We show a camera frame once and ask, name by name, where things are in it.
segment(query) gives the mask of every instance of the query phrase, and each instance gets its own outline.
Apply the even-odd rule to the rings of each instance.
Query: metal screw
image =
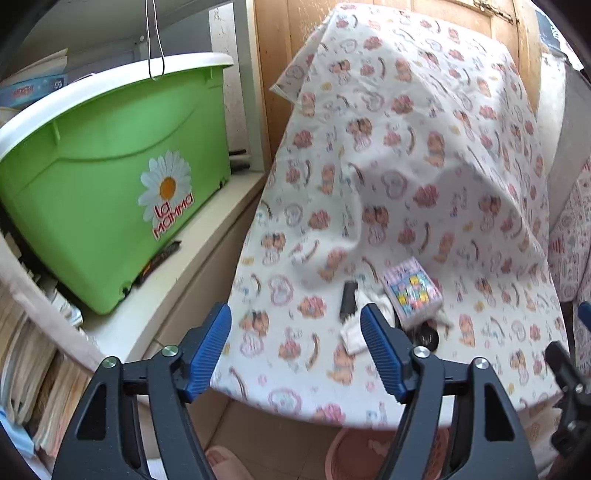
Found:
[[[101,365],[105,368],[113,368],[115,365],[117,365],[117,357],[108,356],[103,360]]]
[[[178,353],[178,347],[176,345],[167,345],[162,349],[164,356],[175,356]]]
[[[479,368],[480,370],[486,370],[490,364],[486,358],[479,357],[474,360],[474,365],[476,365],[476,368]]]
[[[429,355],[431,355],[429,349],[424,346],[416,346],[413,352],[419,358],[427,358]]]

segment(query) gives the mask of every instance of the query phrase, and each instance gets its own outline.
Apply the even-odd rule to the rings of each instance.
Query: pink slipper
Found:
[[[254,480],[238,457],[225,447],[211,447],[205,457],[217,480]]]

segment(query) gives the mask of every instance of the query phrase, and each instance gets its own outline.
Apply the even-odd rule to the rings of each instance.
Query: white lid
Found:
[[[165,74],[204,67],[234,65],[225,53],[186,53],[164,57]],[[160,58],[152,59],[152,75],[161,72]],[[150,78],[148,60],[137,61],[71,83],[25,108],[0,129],[0,160],[26,137],[65,111],[93,97]]]

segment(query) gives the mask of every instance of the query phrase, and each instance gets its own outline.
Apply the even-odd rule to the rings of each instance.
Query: daisy flower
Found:
[[[191,193],[191,167],[178,151],[167,151],[164,158],[160,156],[158,160],[150,158],[148,166],[150,171],[143,172],[140,177],[148,190],[138,198],[138,205],[146,207],[144,221],[152,220],[156,228],[161,219],[155,207],[160,210],[168,202],[170,208],[174,209]]]

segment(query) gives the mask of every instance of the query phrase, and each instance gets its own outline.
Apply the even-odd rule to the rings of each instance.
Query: colorful box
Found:
[[[432,318],[443,305],[443,295],[414,257],[384,271],[381,281],[405,330]]]

